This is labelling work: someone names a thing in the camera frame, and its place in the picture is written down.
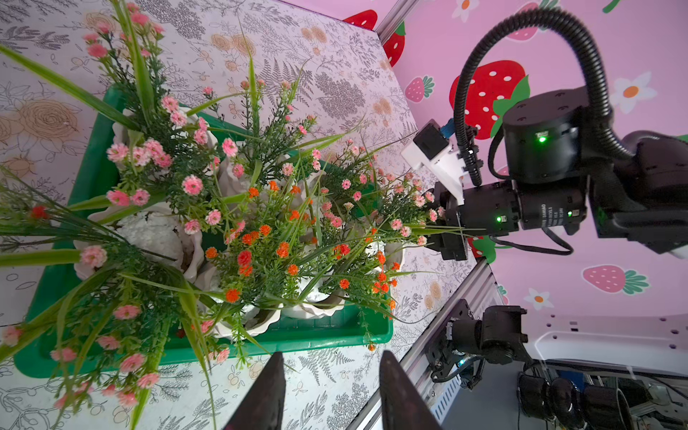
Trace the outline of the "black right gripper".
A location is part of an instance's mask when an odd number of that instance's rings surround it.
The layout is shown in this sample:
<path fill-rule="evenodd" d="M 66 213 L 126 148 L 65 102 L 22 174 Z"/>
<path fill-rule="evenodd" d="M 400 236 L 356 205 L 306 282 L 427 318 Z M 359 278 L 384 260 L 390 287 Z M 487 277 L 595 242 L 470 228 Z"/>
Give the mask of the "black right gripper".
<path fill-rule="evenodd" d="M 444 230 L 432 234 L 426 245 L 444 260 L 494 261 L 499 245 L 492 236 L 506 236 L 519 229 L 518 198 L 510 181 L 468 189 L 464 204 L 440 183 L 429 190 L 435 199 L 429 207 L 437 212 L 435 224 Z"/>

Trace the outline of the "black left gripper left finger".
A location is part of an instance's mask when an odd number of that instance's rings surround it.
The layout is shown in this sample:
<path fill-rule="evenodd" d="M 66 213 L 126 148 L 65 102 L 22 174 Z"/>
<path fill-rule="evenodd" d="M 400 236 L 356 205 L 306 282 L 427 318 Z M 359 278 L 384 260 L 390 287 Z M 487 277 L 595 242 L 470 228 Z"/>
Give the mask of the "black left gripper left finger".
<path fill-rule="evenodd" d="M 284 358 L 281 352 L 276 352 L 267 361 L 224 429 L 281 429 L 285 393 Z"/>

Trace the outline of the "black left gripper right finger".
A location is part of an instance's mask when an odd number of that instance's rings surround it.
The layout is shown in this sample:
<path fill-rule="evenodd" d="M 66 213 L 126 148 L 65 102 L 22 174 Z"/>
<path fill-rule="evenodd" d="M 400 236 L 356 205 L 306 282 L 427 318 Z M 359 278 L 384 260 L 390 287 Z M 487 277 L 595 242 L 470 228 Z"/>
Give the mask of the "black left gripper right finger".
<path fill-rule="evenodd" d="M 392 352 L 380 363 L 380 396 L 384 430 L 440 430 L 414 384 Z"/>

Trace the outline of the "orange gypsophila pot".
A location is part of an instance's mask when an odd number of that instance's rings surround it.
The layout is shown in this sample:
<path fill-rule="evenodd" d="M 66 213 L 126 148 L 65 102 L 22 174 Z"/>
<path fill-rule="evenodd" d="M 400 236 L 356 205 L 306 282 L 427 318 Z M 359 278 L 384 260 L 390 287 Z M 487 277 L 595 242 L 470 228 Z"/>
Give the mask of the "orange gypsophila pot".
<path fill-rule="evenodd" d="M 222 237 L 205 249 L 209 268 L 196 286 L 208 300 L 211 319 L 204 331 L 240 343 L 264 331 L 298 298 L 301 241 L 309 224 L 308 209 L 294 205 L 301 188 L 266 186 L 256 197 L 238 197 Z"/>

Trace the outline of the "green grass pot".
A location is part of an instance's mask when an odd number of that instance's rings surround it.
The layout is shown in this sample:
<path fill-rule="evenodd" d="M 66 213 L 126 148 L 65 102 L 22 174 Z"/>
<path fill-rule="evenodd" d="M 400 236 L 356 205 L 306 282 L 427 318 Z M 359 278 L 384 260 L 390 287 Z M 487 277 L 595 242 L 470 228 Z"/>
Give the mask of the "green grass pot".
<path fill-rule="evenodd" d="M 316 182 L 297 184 L 301 191 L 293 204 L 306 206 L 309 220 L 301 236 L 305 273 L 297 285 L 298 298 L 283 306 L 281 315 L 322 318 L 351 306 L 392 318 L 396 304 L 391 290 L 398 266 L 388 265 L 385 243 L 369 242 L 341 219 L 331 223 L 324 217 Z"/>

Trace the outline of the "pink gypsophila pot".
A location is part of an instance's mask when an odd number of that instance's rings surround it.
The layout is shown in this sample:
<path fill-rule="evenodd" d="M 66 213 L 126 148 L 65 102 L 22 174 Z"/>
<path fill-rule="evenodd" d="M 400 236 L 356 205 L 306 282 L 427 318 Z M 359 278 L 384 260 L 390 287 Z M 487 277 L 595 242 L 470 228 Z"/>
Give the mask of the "pink gypsophila pot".
<path fill-rule="evenodd" d="M 77 412 L 102 392 L 131 409 L 138 423 L 175 326 L 202 369 L 210 366 L 199 293 L 168 257 L 82 218 L 7 169 L 1 172 L 1 263 L 80 263 L 91 270 L 38 315 L 1 334 L 5 359 L 52 338 L 48 359 L 59 381 L 60 412 Z"/>
<path fill-rule="evenodd" d="M 166 87 L 161 60 L 164 30 L 132 2 L 115 1 L 115 26 L 104 25 L 84 40 L 113 89 L 124 98 L 116 109 L 86 89 L 12 48 L 4 56 L 123 128 L 107 147 L 119 181 L 107 191 L 115 207 L 143 207 L 160 197 L 189 233 L 227 227 L 231 210 L 221 195 L 218 173 L 233 141 L 215 143 L 202 107 L 183 107 Z"/>

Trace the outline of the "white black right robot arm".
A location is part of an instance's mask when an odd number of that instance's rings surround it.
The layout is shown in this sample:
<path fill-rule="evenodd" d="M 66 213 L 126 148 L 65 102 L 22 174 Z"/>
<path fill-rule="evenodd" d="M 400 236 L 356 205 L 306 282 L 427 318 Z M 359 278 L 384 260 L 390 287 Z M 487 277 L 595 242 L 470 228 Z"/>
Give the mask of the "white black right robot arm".
<path fill-rule="evenodd" d="M 478 67 L 491 48 L 530 27 L 559 35 L 571 48 L 584 84 L 517 101 L 501 114 L 488 153 L 504 148 L 508 171 L 485 185 L 475 143 L 478 129 L 466 107 Z M 509 234 L 538 229 L 553 243 L 548 254 L 568 256 L 563 236 L 592 220 L 600 238 L 638 243 L 656 254 L 687 256 L 687 144 L 652 131 L 625 137 L 613 128 L 614 111 L 596 42 L 574 15 L 531 9 L 498 23 L 469 55 L 447 125 L 427 123 L 414 137 L 426 161 L 451 162 L 435 172 L 431 189 L 438 220 L 430 247 L 446 260 L 463 260 L 470 245 L 487 239 L 510 247 Z"/>

